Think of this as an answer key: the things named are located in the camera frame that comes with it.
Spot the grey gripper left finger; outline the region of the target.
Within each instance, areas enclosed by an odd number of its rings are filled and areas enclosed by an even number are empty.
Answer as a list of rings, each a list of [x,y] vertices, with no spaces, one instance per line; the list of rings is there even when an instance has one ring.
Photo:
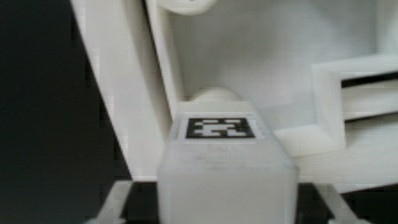
[[[132,182],[127,180],[116,181],[113,183],[97,215],[81,224],[125,224],[122,210],[131,186]]]

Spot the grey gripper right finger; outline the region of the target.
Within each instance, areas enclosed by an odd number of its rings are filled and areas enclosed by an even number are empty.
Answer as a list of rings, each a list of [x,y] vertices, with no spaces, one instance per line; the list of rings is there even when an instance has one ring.
[[[326,224],[372,224],[365,219],[356,217],[333,185],[315,183],[314,188],[331,213]]]

